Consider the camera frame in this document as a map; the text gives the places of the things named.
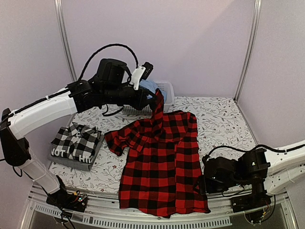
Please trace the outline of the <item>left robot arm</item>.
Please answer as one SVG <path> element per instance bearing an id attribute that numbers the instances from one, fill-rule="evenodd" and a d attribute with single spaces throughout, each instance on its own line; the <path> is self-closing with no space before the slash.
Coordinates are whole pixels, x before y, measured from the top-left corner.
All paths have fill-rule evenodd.
<path id="1" fill-rule="evenodd" d="M 62 117 L 87 111 L 106 104 L 129 105 L 142 110 L 154 103 L 156 95 L 140 86 L 123 83 L 114 88 L 94 80 L 81 80 L 67 85 L 19 110 L 6 109 L 0 123 L 0 142 L 7 164 L 20 168 L 41 185 L 60 207 L 67 207 L 71 197 L 60 188 L 56 178 L 36 158 L 25 138 L 30 132 Z"/>

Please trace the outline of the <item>red black plaid shirt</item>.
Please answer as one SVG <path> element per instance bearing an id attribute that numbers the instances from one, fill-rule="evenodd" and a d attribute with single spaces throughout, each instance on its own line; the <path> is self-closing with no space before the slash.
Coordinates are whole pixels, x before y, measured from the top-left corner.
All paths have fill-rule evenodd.
<path id="1" fill-rule="evenodd" d="M 150 118 L 104 136 L 115 155 L 128 149 L 119 185 L 120 208 L 164 218 L 209 213 L 206 195 L 194 189 L 202 175 L 196 116 L 180 110 L 165 113 L 160 90 L 156 98 Z"/>

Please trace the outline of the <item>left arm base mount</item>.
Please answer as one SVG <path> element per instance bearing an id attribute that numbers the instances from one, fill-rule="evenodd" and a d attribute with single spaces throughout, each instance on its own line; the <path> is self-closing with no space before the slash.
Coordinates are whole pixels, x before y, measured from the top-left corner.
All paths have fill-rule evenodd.
<path id="1" fill-rule="evenodd" d="M 68 193 L 64 184 L 53 194 L 48 194 L 46 203 L 59 209 L 68 209 L 77 212 L 85 212 L 87 207 L 87 196 L 79 191 Z"/>

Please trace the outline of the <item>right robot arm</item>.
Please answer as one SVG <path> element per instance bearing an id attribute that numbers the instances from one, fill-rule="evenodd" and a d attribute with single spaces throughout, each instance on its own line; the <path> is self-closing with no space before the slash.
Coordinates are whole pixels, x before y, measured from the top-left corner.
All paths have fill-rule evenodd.
<path id="1" fill-rule="evenodd" d="M 212 158 L 215 147 L 202 158 L 203 175 L 199 176 L 194 190 L 203 194 L 223 193 L 235 186 L 251 186 L 252 194 L 246 198 L 250 208 L 264 202 L 265 195 L 271 196 L 293 183 L 305 173 L 305 142 L 300 141 L 280 148 L 259 144 L 250 150 L 230 146 L 241 152 L 237 160 L 225 157 Z"/>

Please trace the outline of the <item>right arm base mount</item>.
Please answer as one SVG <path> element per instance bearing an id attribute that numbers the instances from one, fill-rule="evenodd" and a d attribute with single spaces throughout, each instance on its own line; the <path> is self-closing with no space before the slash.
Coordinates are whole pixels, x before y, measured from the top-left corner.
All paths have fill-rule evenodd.
<path id="1" fill-rule="evenodd" d="M 271 196 L 265 191 L 252 192 L 248 195 L 237 196 L 230 199 L 233 213 L 243 212 L 250 224 L 261 224 L 266 218 L 271 205 Z"/>

